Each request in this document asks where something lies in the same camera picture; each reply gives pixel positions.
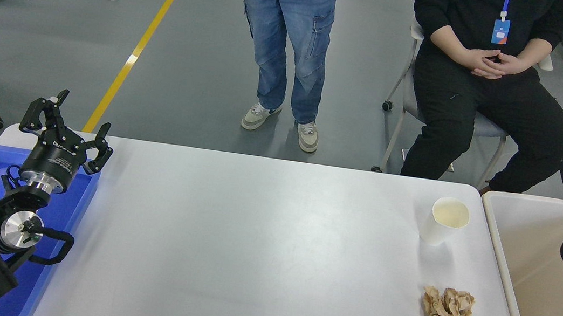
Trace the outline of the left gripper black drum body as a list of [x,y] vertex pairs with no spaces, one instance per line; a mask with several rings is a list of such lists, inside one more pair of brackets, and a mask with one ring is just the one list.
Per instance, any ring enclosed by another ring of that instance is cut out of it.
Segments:
[[31,182],[46,175],[53,188],[68,189],[87,160],[86,150],[80,149],[82,142],[83,138],[70,130],[63,135],[54,129],[44,130],[20,168],[20,179]]

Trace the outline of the seated person's left hand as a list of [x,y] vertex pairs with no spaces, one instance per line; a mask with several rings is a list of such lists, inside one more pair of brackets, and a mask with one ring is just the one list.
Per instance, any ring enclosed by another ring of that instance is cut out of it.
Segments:
[[508,74],[514,75],[522,73],[535,65],[537,62],[534,60],[529,60],[521,57],[514,57],[509,54],[500,53],[497,55],[500,63],[497,63],[494,67],[501,75]]

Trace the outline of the seated person's right hand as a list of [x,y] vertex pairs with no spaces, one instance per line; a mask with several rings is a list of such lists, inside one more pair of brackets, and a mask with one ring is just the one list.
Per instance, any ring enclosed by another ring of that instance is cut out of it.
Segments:
[[470,69],[474,75],[487,79],[498,79],[505,75],[500,69],[500,63],[495,63],[493,59],[501,55],[498,50],[477,50],[461,48],[454,59],[459,65]]

